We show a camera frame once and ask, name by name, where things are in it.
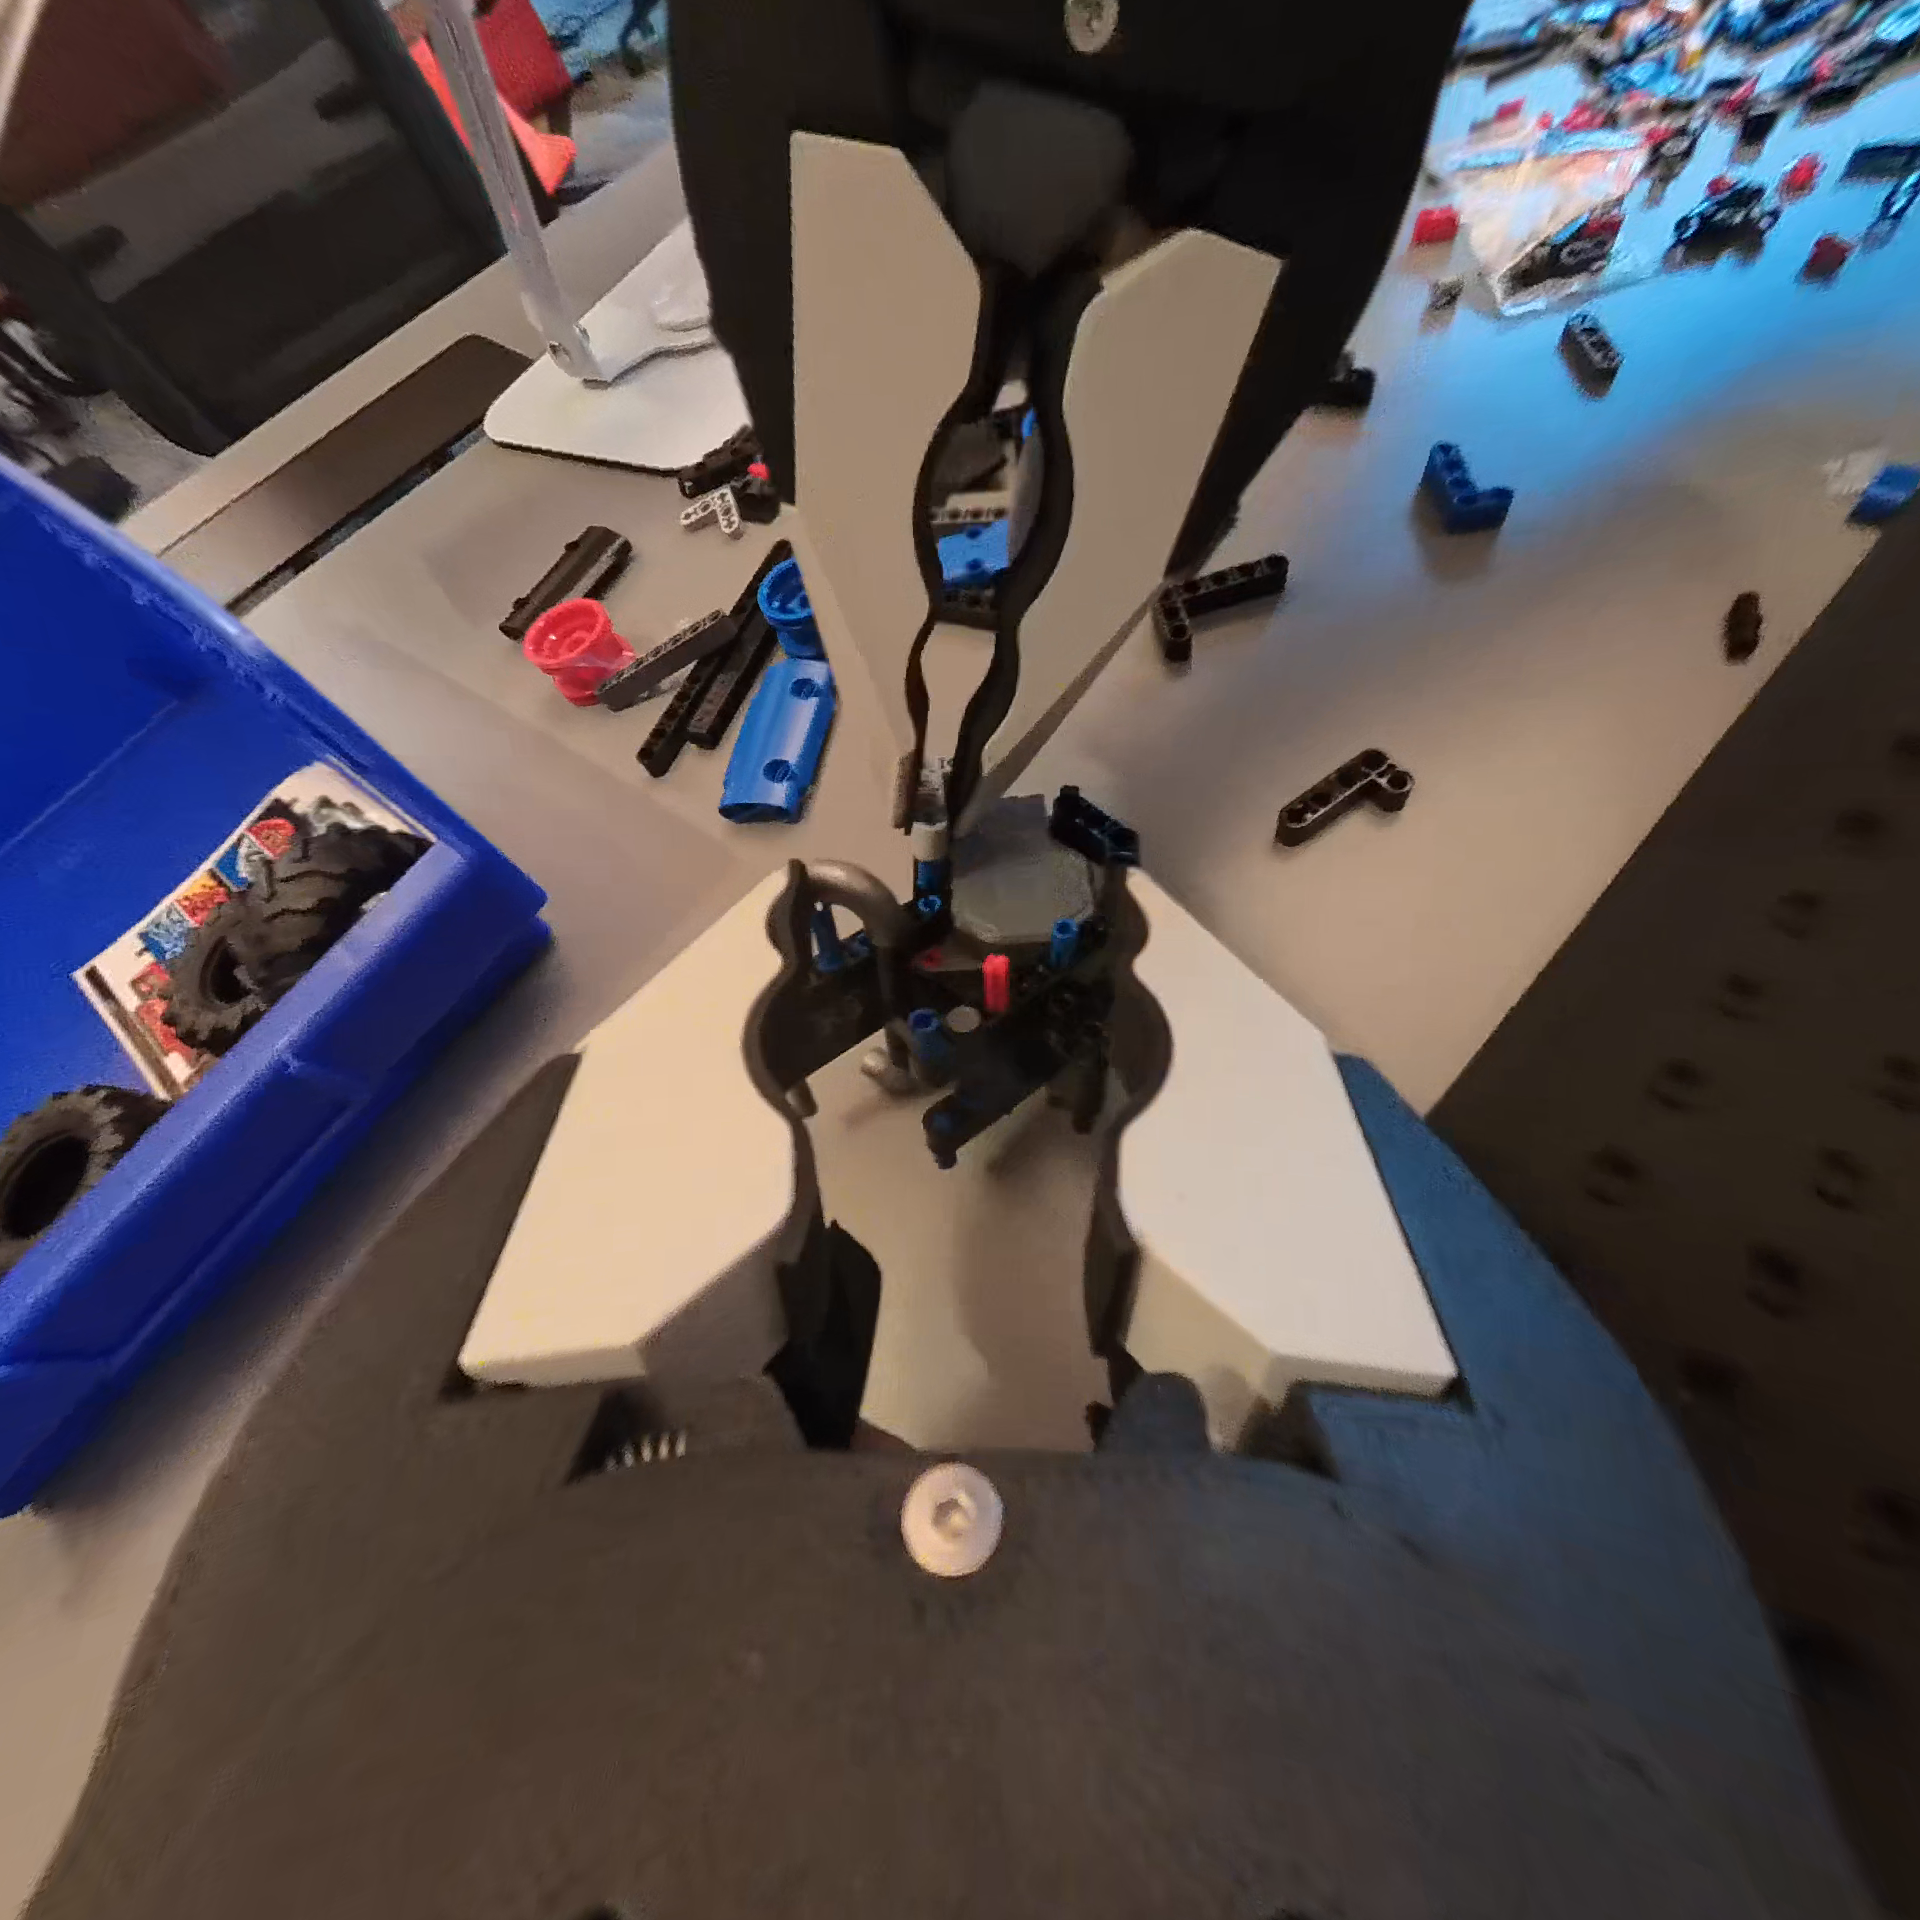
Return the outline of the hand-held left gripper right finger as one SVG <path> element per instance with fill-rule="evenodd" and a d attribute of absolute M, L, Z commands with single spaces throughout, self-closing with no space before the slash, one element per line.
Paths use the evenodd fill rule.
<path fill-rule="evenodd" d="M 1457 1359 L 1328 1039 L 1153 877 L 1128 906 L 1117 1353 L 1185 1379 L 1218 1452 L 1301 1386 L 1444 1396 Z"/>

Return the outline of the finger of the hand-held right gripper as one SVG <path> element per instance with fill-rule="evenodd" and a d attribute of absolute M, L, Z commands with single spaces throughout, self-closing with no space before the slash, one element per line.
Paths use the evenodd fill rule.
<path fill-rule="evenodd" d="M 955 739 L 960 827 L 1025 772 L 1159 594 L 1280 277 L 1266 252 L 1172 232 L 1107 273 L 1072 333 L 1048 343 L 1041 500 Z"/>
<path fill-rule="evenodd" d="M 924 476 L 973 375 L 980 277 L 898 149 L 795 132 L 788 183 L 797 559 L 885 821 L 908 825 L 933 620 Z"/>

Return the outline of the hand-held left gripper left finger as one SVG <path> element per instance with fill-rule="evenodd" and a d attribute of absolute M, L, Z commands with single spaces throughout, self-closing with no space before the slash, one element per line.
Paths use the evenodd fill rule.
<path fill-rule="evenodd" d="M 767 876 L 577 1047 L 459 1348 L 466 1379 L 713 1386 L 787 1344 L 778 1269 L 816 1189 L 800 1119 L 748 1057 L 784 891 Z"/>

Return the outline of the blue small L beam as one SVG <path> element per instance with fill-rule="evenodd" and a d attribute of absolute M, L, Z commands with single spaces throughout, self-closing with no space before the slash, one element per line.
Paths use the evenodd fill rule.
<path fill-rule="evenodd" d="M 1516 505 L 1516 491 L 1484 484 L 1474 476 L 1465 451 L 1441 439 L 1426 451 L 1420 500 L 1442 535 L 1477 537 L 1504 529 Z"/>

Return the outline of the black toy chassis assembly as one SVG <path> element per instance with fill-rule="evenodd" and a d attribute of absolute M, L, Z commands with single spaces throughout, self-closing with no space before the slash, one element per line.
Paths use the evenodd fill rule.
<path fill-rule="evenodd" d="M 925 1092 L 933 1161 L 1031 1098 L 1100 1119 L 1143 927 L 1136 834 L 1076 787 L 991 804 L 898 899 L 849 861 L 794 861 L 767 930 L 780 971 L 743 1050 L 755 1087 L 797 1101 L 823 1067 L 877 1051 L 887 1089 Z"/>

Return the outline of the grey desk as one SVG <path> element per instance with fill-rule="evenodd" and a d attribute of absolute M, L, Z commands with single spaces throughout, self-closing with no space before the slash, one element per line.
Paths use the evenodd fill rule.
<path fill-rule="evenodd" d="M 1885 95 L 1835 132 L 1844 169 L 1912 137 Z M 1143 833 L 1151 876 L 1338 1047 L 1420 1108 L 1547 964 L 1745 705 L 1861 563 L 1820 467 L 1915 460 L 1915 213 L 1824 183 L 1747 264 L 1655 273 L 1597 309 L 1623 349 L 1581 393 L 1546 317 L 1424 314 L 1399 252 L 1361 329 L 1378 393 L 1313 416 L 1225 556 L 1283 548 L 1268 620 L 1171 674 L 1129 639 L 1034 761 Z M 1435 441 L 1516 491 L 1493 535 L 1442 535 Z M 277 594 L 249 627 L 548 895 L 548 957 L 444 1055 L 109 1418 L 4 1520 L 4 1916 L 58 1851 L 145 1613 L 208 1481 L 372 1240 L 545 1057 L 625 1002 L 778 857 L 725 831 L 716 772 L 650 783 L 631 728 L 530 689 L 495 625 L 586 521 L 636 533 L 616 609 L 642 628 L 741 571 L 665 531 L 671 487 L 472 448 Z M 1722 620 L 1760 592 L 1757 655 Z M 1411 769 L 1371 810 L 1280 849 L 1280 807 L 1362 751 Z"/>

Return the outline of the black large L beam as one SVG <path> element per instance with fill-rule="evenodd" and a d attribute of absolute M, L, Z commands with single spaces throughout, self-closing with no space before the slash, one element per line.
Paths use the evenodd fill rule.
<path fill-rule="evenodd" d="M 1165 584 L 1153 607 L 1161 658 L 1168 666 L 1187 666 L 1201 628 L 1245 609 L 1272 607 L 1288 584 L 1289 559 L 1280 551 Z"/>

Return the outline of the book stand with white base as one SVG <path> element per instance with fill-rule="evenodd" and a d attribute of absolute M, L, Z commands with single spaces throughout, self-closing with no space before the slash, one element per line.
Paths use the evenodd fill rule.
<path fill-rule="evenodd" d="M 637 473 L 677 473 L 748 426 L 719 343 L 688 220 L 668 229 L 594 304 L 573 303 L 548 255 L 527 156 L 492 82 L 469 5 L 425 5 L 428 44 L 464 135 L 540 356 L 482 421 L 501 448 Z"/>

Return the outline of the small clear plastic bag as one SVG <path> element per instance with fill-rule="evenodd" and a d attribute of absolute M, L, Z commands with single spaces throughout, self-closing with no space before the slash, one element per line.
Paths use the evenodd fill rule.
<path fill-rule="evenodd" d="M 1453 203 L 1491 311 L 1516 317 L 1603 277 L 1644 164 L 1644 139 L 1620 128 L 1533 127 L 1457 152 Z"/>

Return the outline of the black cylindrical panel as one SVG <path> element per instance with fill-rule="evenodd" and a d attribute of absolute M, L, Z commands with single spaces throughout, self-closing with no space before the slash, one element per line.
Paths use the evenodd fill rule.
<path fill-rule="evenodd" d="M 521 592 L 501 617 L 503 639 L 521 644 L 537 620 L 561 604 L 601 602 L 634 563 L 634 543 L 612 529 L 592 523 L 547 565 L 537 580 Z"/>

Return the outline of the black small L beam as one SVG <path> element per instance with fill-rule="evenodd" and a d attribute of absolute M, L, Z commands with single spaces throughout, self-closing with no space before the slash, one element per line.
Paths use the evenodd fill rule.
<path fill-rule="evenodd" d="M 1397 816 L 1408 804 L 1412 789 L 1416 775 L 1411 769 L 1383 751 L 1362 751 L 1280 807 L 1275 843 L 1288 851 L 1303 849 L 1365 810 Z"/>

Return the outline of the pile of small connector pins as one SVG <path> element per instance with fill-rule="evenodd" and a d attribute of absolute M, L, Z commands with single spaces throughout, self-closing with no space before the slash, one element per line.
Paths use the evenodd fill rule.
<path fill-rule="evenodd" d="M 1915 5 L 1471 5 L 1408 255 L 1431 306 L 1488 306 L 1451 157 L 1560 127 L 1634 132 L 1645 164 L 1610 269 L 1540 306 L 1757 257 L 1788 209 L 1840 179 L 1840 124 L 1885 95 L 1915 107 Z"/>

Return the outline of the black rubber tire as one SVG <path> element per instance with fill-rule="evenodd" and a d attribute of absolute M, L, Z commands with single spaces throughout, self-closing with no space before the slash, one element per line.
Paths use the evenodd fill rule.
<path fill-rule="evenodd" d="M 299 834 L 185 941 L 160 994 L 165 1026 L 195 1051 L 226 1057 L 428 847 L 379 825 Z"/>
<path fill-rule="evenodd" d="M 12 1120 L 3 1137 L 3 1275 L 170 1111 L 146 1090 L 88 1087 Z"/>

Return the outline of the black rubber tyres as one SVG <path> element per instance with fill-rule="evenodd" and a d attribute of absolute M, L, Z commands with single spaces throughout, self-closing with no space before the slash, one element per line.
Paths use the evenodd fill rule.
<path fill-rule="evenodd" d="M 223 1060 L 185 1047 L 160 1020 L 170 964 L 215 908 L 242 895 L 299 834 L 325 825 L 379 825 L 416 833 L 429 849 L 435 843 L 416 819 L 344 765 L 312 761 L 279 780 L 175 889 L 75 971 L 82 997 L 159 1098 L 180 1098 Z"/>

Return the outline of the blue tagged plastic bin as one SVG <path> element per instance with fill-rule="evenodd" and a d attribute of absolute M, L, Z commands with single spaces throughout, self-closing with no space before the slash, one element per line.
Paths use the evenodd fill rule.
<path fill-rule="evenodd" d="M 240 620 L 4 467 L 4 1124 L 151 1092 L 75 971 L 279 780 L 333 761 L 435 843 L 4 1277 L 4 1519 L 541 951 L 545 889 Z"/>

